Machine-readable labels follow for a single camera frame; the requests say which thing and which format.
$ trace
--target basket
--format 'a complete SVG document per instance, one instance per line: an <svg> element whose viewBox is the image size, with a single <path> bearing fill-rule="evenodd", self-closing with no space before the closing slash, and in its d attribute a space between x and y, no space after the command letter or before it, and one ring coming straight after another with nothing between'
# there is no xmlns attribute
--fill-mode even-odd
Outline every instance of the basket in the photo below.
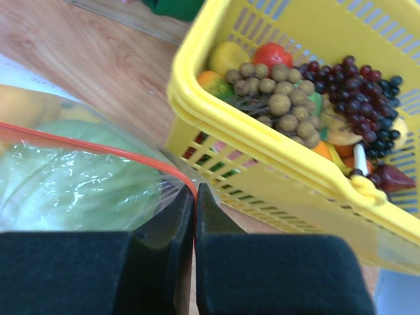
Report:
<svg viewBox="0 0 420 315"><path fill-rule="evenodd" d="M353 54L384 77L399 74L399 111L411 133L387 163L420 179L419 19L414 0L207 0L173 63L168 98L177 118L167 148L209 178L234 209L287 233L338 235L361 263L420 274L420 188L393 195L391 204L196 80L211 49L226 40L250 55L277 42L297 64L332 64Z"/></svg>

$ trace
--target clear plastic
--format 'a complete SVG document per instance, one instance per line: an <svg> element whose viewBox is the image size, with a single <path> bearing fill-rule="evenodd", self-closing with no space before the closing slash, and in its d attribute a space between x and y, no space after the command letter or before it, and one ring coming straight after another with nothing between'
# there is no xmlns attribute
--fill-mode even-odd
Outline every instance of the clear plastic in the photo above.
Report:
<svg viewBox="0 0 420 315"><path fill-rule="evenodd" d="M134 230L186 181L205 182L125 126L68 98L0 85L0 230Z"/></svg>

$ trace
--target light blue surface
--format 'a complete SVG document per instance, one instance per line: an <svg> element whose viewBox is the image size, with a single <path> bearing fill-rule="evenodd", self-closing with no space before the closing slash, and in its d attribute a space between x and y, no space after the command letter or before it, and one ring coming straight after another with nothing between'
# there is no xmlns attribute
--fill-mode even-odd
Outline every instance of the light blue surface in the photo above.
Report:
<svg viewBox="0 0 420 315"><path fill-rule="evenodd" d="M374 299L378 315L418 315L420 277L381 270Z"/></svg>

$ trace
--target orange fruit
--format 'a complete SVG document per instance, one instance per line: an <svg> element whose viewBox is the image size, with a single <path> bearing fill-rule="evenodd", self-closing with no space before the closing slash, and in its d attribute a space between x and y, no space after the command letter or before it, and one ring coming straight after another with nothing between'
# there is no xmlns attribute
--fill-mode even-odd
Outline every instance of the orange fruit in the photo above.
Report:
<svg viewBox="0 0 420 315"><path fill-rule="evenodd" d="M335 151L337 151L340 158L342 158L342 159L349 158L350 156L353 156L353 147L354 147L354 145L351 145L351 146L334 145Z"/></svg>
<svg viewBox="0 0 420 315"><path fill-rule="evenodd" d="M354 157L350 156L350 157L347 157L347 158L343 159L343 163L344 163L344 165L346 165L346 167L353 168L354 167ZM368 160L366 160L366 164L367 164L367 171L369 172L369 174L371 174L373 172L373 165Z"/></svg>
<svg viewBox="0 0 420 315"><path fill-rule="evenodd" d="M324 141L320 141L319 145L311 149L312 151L318 153L320 156L324 156L326 159L332 161L333 157L329 151L328 145Z"/></svg>

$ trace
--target green cabbage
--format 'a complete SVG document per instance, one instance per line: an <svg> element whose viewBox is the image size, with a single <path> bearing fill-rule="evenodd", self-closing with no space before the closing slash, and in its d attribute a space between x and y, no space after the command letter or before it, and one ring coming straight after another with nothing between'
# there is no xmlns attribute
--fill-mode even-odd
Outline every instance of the green cabbage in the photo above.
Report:
<svg viewBox="0 0 420 315"><path fill-rule="evenodd" d="M38 130L157 157L102 123L55 121ZM112 155L19 144L0 157L0 174L2 230L133 230L161 201L159 171Z"/></svg>

